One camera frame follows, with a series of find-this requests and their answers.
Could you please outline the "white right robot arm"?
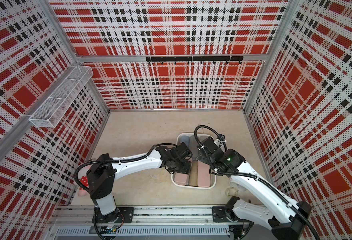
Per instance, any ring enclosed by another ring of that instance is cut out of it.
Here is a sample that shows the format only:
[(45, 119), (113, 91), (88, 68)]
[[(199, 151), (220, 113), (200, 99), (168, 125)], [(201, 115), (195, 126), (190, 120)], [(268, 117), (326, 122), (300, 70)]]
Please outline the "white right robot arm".
[(278, 240), (298, 240), (305, 228), (309, 228), (316, 240), (320, 238), (310, 222), (311, 206), (307, 202), (298, 202), (273, 186), (241, 154), (228, 149), (225, 137), (213, 128), (200, 125), (193, 134), (201, 153), (200, 161), (209, 165), (209, 173), (227, 176), (263, 204), (254, 205), (233, 197), (226, 209), (229, 220), (249, 220), (270, 230)]

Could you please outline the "pink glasses case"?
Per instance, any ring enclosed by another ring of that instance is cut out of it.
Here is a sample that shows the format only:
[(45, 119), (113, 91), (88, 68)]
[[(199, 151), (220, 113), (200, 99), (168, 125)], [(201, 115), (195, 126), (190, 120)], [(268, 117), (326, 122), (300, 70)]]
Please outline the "pink glasses case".
[(186, 186), (189, 183), (189, 174), (175, 173), (174, 182), (177, 185)]
[(197, 186), (199, 188), (209, 188), (210, 187), (210, 166), (201, 161), (197, 165)]

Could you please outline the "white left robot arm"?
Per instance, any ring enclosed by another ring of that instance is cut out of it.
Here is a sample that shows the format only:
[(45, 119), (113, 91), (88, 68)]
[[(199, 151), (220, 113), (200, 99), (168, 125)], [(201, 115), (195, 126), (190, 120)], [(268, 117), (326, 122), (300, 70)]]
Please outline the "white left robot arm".
[(93, 224), (129, 223), (128, 215), (116, 205), (113, 196), (114, 182), (127, 175), (150, 169), (164, 168), (171, 175), (188, 174), (192, 156), (192, 151), (185, 143), (160, 143), (153, 145), (145, 154), (124, 158), (112, 158), (109, 154), (103, 154), (95, 161), (78, 166), (74, 180), (89, 193), (95, 205)]

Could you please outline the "grey glasses case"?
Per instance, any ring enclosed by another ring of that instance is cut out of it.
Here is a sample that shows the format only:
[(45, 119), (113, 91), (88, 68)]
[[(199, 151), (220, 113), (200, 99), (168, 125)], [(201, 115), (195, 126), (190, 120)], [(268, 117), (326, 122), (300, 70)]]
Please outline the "grey glasses case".
[(198, 150), (198, 143), (194, 136), (189, 137), (189, 149), (192, 153), (192, 160), (195, 161), (196, 158), (198, 157), (199, 150)]

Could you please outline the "beige glasses case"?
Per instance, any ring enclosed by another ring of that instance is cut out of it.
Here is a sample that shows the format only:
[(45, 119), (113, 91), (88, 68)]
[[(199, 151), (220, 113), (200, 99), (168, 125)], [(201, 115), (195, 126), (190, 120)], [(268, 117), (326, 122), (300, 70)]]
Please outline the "beige glasses case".
[(197, 182), (198, 182), (198, 161), (193, 161), (191, 165), (188, 183), (192, 187), (197, 187)]

